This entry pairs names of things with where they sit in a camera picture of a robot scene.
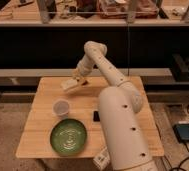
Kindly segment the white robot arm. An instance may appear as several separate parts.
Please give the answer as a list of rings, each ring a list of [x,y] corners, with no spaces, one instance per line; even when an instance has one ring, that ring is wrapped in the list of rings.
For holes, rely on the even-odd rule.
[[[97,66],[109,84],[98,96],[98,112],[113,169],[158,171],[136,118],[143,106],[139,90],[105,57],[104,44],[88,41],[84,52],[73,78],[82,85]]]

